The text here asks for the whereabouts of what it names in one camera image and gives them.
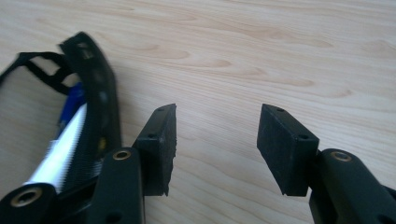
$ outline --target black rubber pad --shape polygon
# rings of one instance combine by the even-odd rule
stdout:
[[[262,105],[257,148],[283,194],[305,196],[307,163],[315,158],[319,139],[286,110]]]
[[[176,144],[176,105],[165,105],[152,113],[133,145],[142,161],[145,196],[168,195]]]

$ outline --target black bracket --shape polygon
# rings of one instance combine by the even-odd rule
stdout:
[[[262,105],[257,147],[283,194],[305,196],[315,223],[396,223],[393,189],[355,155],[318,150],[319,140],[286,110]]]

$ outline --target wooden surface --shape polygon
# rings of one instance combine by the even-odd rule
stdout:
[[[89,33],[118,80],[130,146],[177,104],[169,197],[148,223],[312,223],[308,198],[282,196],[256,148],[261,105],[277,105],[359,156],[396,188],[396,2],[1,1],[0,67]],[[16,72],[0,89],[0,196],[33,172],[64,98]]]

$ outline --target wood grain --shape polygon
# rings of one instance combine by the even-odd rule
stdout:
[[[0,67],[89,33],[118,80],[123,144],[177,104],[169,197],[148,223],[312,223],[256,148],[261,104],[287,109],[320,149],[359,156],[396,188],[394,1],[1,1]],[[33,172],[62,96],[21,70],[0,89],[0,196]]]

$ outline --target black strap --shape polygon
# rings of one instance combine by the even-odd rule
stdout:
[[[47,60],[51,60],[59,66],[59,69],[54,75],[49,75],[44,72],[40,67],[38,67],[31,60],[35,57],[42,57]],[[11,74],[17,67],[25,66],[29,71],[33,73],[41,81],[52,87],[59,93],[68,95],[70,88],[65,86],[62,82],[64,79],[72,74],[66,60],[62,54],[57,54],[54,52],[22,52],[19,54],[17,60],[0,76],[0,86],[6,79],[6,77]]]

